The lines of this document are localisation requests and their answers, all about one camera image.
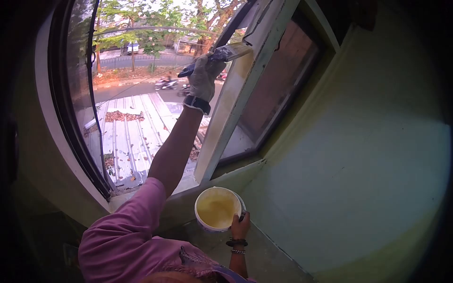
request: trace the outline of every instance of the beaded bracelet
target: beaded bracelet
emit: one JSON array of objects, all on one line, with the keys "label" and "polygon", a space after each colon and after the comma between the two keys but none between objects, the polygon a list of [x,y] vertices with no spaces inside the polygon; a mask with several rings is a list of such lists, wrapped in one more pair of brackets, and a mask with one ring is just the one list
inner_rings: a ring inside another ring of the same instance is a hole
[{"label": "beaded bracelet", "polygon": [[236,249],[232,249],[231,252],[233,254],[245,254],[246,253],[246,251],[244,251],[244,250],[236,250]]}]

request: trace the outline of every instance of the hand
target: hand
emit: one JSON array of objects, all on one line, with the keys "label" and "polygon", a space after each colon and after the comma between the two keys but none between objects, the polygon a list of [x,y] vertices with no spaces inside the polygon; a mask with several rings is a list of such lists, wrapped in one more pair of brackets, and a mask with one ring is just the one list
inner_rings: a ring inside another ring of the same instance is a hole
[{"label": "hand", "polygon": [[189,78],[190,95],[199,97],[210,102],[214,97],[214,80],[220,72],[227,66],[221,61],[208,61],[212,53],[202,55],[197,58],[195,68]]},{"label": "hand", "polygon": [[234,214],[233,223],[231,224],[231,237],[234,240],[245,239],[250,229],[250,213],[246,211],[244,219],[239,222],[239,216]]}]

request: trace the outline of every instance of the paintbrush handle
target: paintbrush handle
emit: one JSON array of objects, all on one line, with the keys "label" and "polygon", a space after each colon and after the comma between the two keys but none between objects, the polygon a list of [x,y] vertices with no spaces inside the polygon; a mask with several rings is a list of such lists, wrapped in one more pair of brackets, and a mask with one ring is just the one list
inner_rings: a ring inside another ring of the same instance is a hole
[{"label": "paintbrush handle", "polygon": [[195,63],[190,64],[189,66],[185,67],[179,74],[178,77],[187,77],[192,75],[195,69]]},{"label": "paintbrush handle", "polygon": [[[214,60],[221,60],[226,62],[226,58],[224,58],[221,54],[218,54],[214,51],[214,54],[207,58],[207,61],[214,61]],[[185,67],[179,74],[178,77],[187,77],[192,75],[193,71],[195,70],[195,63],[190,64],[189,66]]]}]

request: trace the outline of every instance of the gloved hand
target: gloved hand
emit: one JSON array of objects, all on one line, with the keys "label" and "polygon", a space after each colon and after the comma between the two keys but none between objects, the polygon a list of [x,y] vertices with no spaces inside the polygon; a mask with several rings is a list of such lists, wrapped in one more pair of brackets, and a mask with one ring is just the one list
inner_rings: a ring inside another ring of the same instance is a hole
[{"label": "gloved hand", "polygon": [[189,78],[190,95],[199,97],[210,102],[214,97],[214,80],[220,72],[227,66],[222,61],[209,61],[208,57],[212,53],[202,55],[197,58],[195,68]]}]

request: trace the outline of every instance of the hair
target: hair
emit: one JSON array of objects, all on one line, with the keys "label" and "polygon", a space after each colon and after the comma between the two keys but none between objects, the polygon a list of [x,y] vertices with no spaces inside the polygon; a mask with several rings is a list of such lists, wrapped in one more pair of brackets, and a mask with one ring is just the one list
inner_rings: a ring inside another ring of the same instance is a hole
[{"label": "hair", "polygon": [[[186,265],[169,265],[161,269],[159,272],[181,272],[188,275],[191,275],[203,283],[228,283],[221,275],[217,274],[214,270],[200,270],[197,268],[192,268]],[[184,283],[181,280],[169,278],[169,277],[160,277],[154,278],[149,283]]]}]

